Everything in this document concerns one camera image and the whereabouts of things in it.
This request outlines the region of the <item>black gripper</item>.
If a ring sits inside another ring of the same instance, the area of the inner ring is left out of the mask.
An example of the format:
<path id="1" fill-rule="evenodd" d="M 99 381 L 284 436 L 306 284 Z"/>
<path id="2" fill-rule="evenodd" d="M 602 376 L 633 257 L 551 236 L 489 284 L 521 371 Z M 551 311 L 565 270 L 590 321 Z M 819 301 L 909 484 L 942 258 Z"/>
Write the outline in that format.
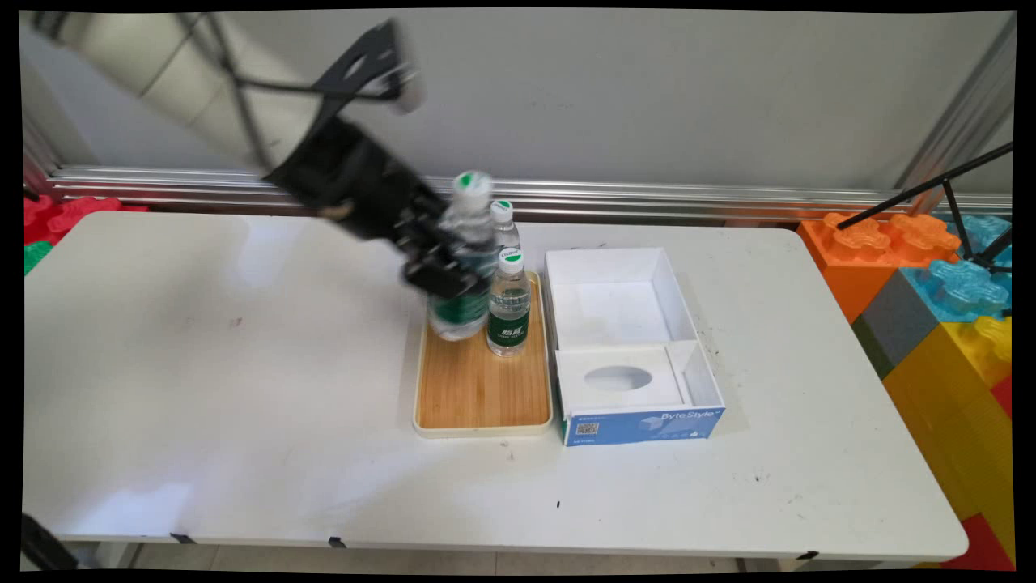
<path id="1" fill-rule="evenodd" d="M 362 240 L 395 242 L 405 256 L 402 278 L 430 296 L 448 300 L 481 286 L 452 254 L 445 201 L 355 123 L 315 123 L 265 180 Z"/>

